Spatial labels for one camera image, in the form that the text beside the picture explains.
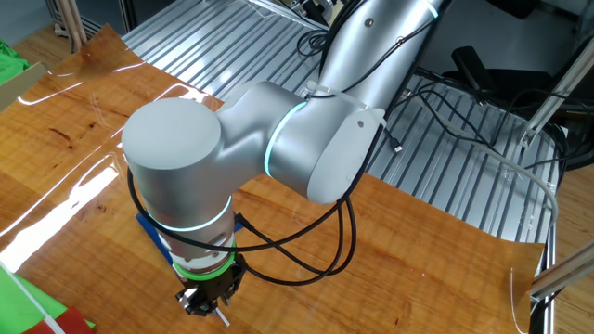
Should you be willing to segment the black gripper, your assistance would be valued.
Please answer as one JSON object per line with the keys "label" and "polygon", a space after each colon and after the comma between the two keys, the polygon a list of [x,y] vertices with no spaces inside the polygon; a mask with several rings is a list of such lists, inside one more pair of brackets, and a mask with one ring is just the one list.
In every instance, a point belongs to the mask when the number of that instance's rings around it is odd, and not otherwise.
{"label": "black gripper", "polygon": [[210,274],[191,273],[175,297],[189,315],[221,315],[239,289],[246,270],[238,264]]}

